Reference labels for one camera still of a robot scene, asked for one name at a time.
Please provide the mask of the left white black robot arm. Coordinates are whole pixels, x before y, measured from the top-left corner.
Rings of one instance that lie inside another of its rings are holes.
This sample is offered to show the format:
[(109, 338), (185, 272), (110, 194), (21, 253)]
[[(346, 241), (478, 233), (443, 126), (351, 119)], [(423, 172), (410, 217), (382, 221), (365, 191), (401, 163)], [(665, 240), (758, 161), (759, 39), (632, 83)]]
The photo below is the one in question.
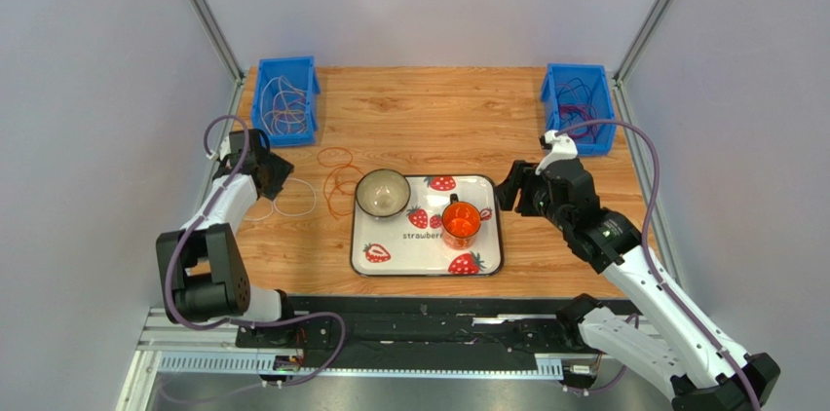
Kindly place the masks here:
[(285, 294), (251, 284), (236, 234), (249, 209), (272, 202), (294, 165), (273, 153), (264, 131), (233, 131), (222, 143), (220, 168), (197, 213), (156, 240), (167, 316), (206, 329), (226, 318), (278, 321)]

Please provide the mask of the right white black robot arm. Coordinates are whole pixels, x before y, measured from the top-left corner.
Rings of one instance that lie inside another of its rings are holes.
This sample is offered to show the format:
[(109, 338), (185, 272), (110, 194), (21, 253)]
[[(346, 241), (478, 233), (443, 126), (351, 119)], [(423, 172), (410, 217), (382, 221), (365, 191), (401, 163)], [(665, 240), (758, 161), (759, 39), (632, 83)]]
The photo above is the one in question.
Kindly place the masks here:
[(752, 355), (694, 305), (641, 232), (600, 203), (577, 159), (516, 161), (496, 188), (502, 210), (541, 216), (570, 250), (615, 285), (659, 336), (653, 338), (587, 294), (556, 316), (569, 341), (608, 353), (658, 388), (675, 410), (759, 410), (780, 376), (766, 353)]

